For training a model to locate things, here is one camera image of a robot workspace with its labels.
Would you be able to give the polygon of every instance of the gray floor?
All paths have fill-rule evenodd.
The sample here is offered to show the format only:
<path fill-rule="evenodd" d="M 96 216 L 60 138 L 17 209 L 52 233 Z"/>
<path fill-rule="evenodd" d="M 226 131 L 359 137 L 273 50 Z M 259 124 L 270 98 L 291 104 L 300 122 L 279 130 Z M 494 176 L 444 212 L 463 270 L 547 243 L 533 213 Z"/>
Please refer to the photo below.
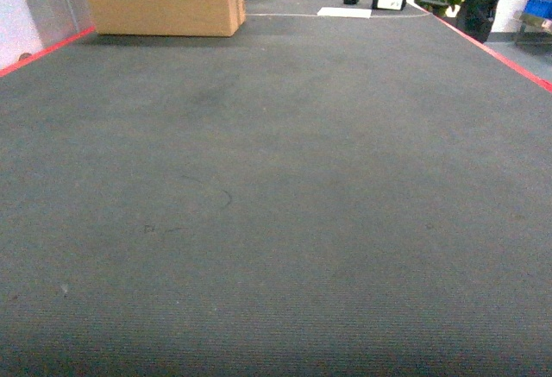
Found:
<path fill-rule="evenodd" d="M 487 42 L 486 45 L 537 77 L 552 82 L 552 41 L 547 45 L 513 42 Z"/>
<path fill-rule="evenodd" d="M 0 374 L 550 375 L 551 96 L 397 15 L 4 78 Z"/>

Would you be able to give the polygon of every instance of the red tape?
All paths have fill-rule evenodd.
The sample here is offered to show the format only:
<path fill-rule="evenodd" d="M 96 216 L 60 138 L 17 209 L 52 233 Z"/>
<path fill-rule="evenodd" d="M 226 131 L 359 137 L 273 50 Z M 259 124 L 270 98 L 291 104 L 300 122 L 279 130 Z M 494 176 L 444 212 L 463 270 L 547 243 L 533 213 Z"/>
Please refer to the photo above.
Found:
<path fill-rule="evenodd" d="M 0 78 L 5 77 L 9 73 L 12 73 L 13 71 L 17 71 L 19 68 L 24 67 L 25 65 L 30 64 L 31 62 L 34 62 L 38 60 L 39 58 L 42 58 L 43 56 L 48 55 L 49 53 L 52 53 L 53 51 L 57 51 L 61 47 L 64 47 L 65 45 L 69 45 L 72 42 L 75 42 L 77 39 L 82 38 L 83 36 L 86 36 L 88 34 L 91 34 L 94 32 L 94 27 L 88 28 L 83 30 L 82 32 L 79 32 L 76 35 L 73 35 L 59 43 L 56 43 L 55 45 L 52 45 L 51 47 L 47 47 L 46 49 L 42 49 L 40 52 L 35 53 L 34 55 L 29 56 L 28 58 L 24 60 L 20 60 L 19 62 L 16 62 L 15 64 L 12 64 L 10 66 L 5 67 L 4 69 L 0 69 Z"/>
<path fill-rule="evenodd" d="M 523 68 L 522 66 L 518 65 L 517 63 L 515 63 L 513 60 L 509 60 L 508 58 L 506 58 L 504 55 L 496 52 L 496 51 L 493 51 L 491 48 L 485 46 L 484 44 L 482 44 L 481 42 L 475 40 L 474 38 L 472 38 L 471 36 L 469 35 L 466 35 L 465 33 L 463 33 L 461 30 L 455 28 L 454 26 L 446 23 L 443 19 L 440 19 L 439 17 L 437 17 L 437 19 L 439 19 L 440 22 L 442 22 L 444 25 L 446 25 L 448 28 L 451 28 L 452 30 L 454 30 L 458 35 L 460 36 L 463 36 L 464 38 L 466 38 L 468 41 L 472 42 L 476 47 L 478 47 L 479 49 L 482 49 L 484 50 L 485 52 L 487 52 L 489 55 L 491 55 L 492 57 L 494 57 L 495 59 L 499 60 L 500 62 L 502 62 L 503 64 L 505 64 L 506 66 L 510 67 L 511 69 L 513 69 L 514 71 L 516 71 L 517 73 L 519 73 L 520 75 L 523 75 L 524 77 L 526 77 L 527 79 L 533 81 L 535 84 L 541 86 L 542 88 L 544 88 L 545 90 L 549 91 L 549 92 L 552 92 L 552 83 L 550 83 L 549 81 L 547 81 L 546 79 L 542 79 L 540 77 L 537 77 L 533 72 L 530 72 L 530 71 L 527 71 L 525 68 Z"/>

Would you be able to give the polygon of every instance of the blue bin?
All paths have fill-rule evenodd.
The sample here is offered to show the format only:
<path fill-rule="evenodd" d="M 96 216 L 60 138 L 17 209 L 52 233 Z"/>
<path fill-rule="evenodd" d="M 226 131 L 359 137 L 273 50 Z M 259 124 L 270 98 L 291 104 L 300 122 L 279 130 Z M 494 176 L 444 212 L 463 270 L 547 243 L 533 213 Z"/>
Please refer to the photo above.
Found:
<path fill-rule="evenodd" d="M 552 19 L 552 0 L 529 0 L 524 13 Z"/>

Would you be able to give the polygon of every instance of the floor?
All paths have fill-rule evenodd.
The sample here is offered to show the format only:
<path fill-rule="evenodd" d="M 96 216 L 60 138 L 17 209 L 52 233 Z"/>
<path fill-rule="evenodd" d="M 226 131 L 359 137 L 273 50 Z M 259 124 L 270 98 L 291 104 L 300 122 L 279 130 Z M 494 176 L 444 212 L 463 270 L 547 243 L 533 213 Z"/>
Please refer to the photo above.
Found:
<path fill-rule="evenodd" d="M 552 373 L 550 93 L 340 1 L 2 80 L 0 375 Z"/>
<path fill-rule="evenodd" d="M 487 42 L 486 45 L 537 77 L 552 82 L 552 43 L 516 45 L 513 42 Z"/>

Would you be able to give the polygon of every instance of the white paper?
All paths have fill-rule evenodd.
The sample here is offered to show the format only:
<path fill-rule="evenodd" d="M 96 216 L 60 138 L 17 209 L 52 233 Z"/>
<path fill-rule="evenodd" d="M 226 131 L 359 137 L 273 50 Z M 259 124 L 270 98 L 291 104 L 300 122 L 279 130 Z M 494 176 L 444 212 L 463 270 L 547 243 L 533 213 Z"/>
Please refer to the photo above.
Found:
<path fill-rule="evenodd" d="M 321 8 L 318 11 L 319 16 L 359 17 L 363 19 L 370 19 L 371 14 L 370 9 Z"/>

